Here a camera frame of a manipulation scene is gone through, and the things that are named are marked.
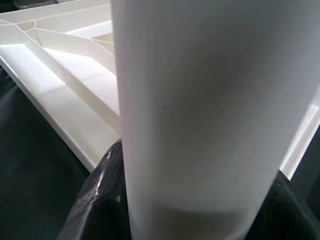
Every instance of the black fabric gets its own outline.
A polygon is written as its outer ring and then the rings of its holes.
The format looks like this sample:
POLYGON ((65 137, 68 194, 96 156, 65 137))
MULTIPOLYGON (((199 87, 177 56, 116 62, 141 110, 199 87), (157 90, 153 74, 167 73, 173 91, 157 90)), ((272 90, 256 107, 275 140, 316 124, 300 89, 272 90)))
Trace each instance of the black fabric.
POLYGON ((122 142, 113 144, 83 184, 58 240, 129 240, 122 142))
POLYGON ((313 136, 291 182, 320 221, 320 128, 313 136))
POLYGON ((0 0, 0 13, 6 13, 18 10, 13 3, 13 0, 0 0))
POLYGON ((246 240, 320 240, 320 224, 278 172, 246 240))
POLYGON ((55 240, 89 172, 0 69, 0 240, 55 240))

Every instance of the white tube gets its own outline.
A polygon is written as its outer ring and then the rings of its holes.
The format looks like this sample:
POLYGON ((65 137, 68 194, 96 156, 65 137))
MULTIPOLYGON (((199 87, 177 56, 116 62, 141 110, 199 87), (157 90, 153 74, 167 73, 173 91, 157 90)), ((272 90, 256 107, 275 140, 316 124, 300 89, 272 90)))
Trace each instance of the white tube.
POLYGON ((319 1, 112 5, 133 239, 243 239, 319 83, 319 1))

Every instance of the white plastic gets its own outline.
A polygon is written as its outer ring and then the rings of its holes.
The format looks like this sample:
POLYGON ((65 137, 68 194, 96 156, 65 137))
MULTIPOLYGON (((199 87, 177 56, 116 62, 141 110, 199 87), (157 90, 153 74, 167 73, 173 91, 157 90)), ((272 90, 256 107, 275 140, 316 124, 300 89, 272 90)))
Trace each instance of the white plastic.
POLYGON ((107 0, 0 14, 0 64, 90 171, 121 136, 112 31, 107 0))

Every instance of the glossy black surface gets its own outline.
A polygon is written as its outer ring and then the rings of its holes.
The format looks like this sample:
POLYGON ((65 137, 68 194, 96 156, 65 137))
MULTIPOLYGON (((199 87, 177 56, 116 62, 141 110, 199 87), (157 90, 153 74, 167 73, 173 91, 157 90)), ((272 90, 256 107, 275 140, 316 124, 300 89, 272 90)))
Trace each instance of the glossy black surface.
POLYGON ((58 240, 129 240, 122 142, 113 144, 84 182, 58 240))

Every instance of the white organizer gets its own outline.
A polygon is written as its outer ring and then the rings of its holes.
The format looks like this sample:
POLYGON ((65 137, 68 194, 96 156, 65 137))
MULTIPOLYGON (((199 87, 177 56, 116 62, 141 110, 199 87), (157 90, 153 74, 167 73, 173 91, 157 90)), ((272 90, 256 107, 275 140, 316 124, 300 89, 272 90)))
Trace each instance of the white organizer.
MULTIPOLYGON (((89 171, 121 136, 112 32, 108 0, 0 14, 0 64, 89 171)), ((320 124, 319 96, 280 167, 289 178, 320 124)))

